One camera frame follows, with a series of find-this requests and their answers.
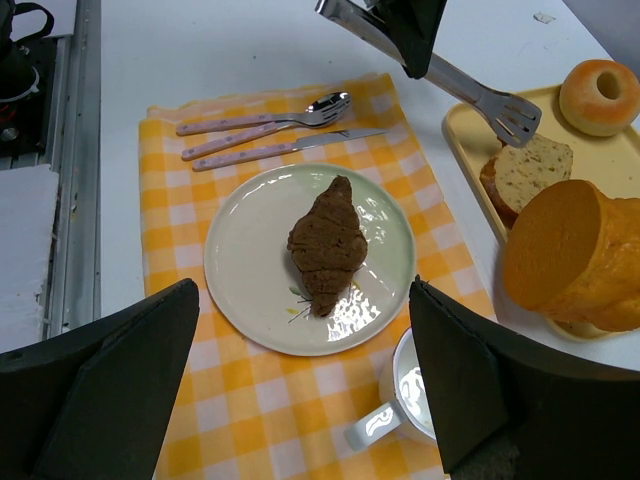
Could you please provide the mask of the seeded bread slice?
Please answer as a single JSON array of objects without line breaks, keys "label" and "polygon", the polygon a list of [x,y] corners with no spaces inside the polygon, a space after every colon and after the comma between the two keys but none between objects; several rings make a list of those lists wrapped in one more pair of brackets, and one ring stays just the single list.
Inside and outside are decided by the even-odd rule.
[{"label": "seeded bread slice", "polygon": [[542,190],[571,177],[573,150],[539,134],[521,148],[504,145],[480,171],[480,182],[507,229]]}]

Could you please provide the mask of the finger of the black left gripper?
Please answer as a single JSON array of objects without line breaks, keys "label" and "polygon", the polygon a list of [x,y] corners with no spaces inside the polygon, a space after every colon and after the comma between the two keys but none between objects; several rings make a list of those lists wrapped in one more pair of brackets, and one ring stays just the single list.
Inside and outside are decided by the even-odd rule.
[{"label": "finger of the black left gripper", "polygon": [[400,63],[412,79],[428,73],[445,0],[370,1],[353,6],[350,23],[357,35]]}]

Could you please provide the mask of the stainless steel tongs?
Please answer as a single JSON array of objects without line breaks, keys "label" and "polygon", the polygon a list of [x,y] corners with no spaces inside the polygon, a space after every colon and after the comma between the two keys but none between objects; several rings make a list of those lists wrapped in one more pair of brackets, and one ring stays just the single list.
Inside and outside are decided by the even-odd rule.
[{"label": "stainless steel tongs", "polygon": [[[316,4],[315,11],[360,38],[350,23],[350,14],[354,5],[368,9],[369,2],[361,7],[352,1],[323,0]],[[498,138],[508,145],[523,147],[533,138],[539,126],[542,112],[533,103],[479,83],[434,52],[428,73],[423,78],[471,106],[483,117]]]}]

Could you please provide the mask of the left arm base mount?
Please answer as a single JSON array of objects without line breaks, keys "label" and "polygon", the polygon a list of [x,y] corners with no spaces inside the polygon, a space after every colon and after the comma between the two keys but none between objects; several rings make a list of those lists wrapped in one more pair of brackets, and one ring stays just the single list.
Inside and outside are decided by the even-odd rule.
[{"label": "left arm base mount", "polygon": [[[11,38],[13,20],[39,11],[44,25],[20,39]],[[42,153],[47,142],[56,45],[46,37],[54,16],[34,2],[1,3],[1,156]]]}]

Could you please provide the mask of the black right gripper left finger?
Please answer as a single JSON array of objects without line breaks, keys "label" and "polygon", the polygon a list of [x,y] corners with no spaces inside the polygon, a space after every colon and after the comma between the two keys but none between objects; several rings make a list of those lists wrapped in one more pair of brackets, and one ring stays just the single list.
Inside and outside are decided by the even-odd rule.
[{"label": "black right gripper left finger", "polygon": [[2,478],[152,478],[198,316],[198,287],[183,279],[2,354]]}]

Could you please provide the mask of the dark brown croissant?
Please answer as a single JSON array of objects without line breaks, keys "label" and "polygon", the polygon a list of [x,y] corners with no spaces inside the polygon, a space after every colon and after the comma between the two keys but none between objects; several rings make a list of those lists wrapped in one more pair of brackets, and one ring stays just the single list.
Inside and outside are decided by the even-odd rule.
[{"label": "dark brown croissant", "polygon": [[328,316],[368,253],[347,177],[336,176],[297,220],[287,250],[311,298],[312,314]]}]

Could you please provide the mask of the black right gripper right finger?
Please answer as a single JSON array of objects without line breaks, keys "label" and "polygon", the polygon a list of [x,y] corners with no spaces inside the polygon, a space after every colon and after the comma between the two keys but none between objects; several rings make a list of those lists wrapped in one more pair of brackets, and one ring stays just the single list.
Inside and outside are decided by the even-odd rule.
[{"label": "black right gripper right finger", "polygon": [[409,309],[443,470],[453,479],[635,479],[639,375],[490,321],[423,280]]}]

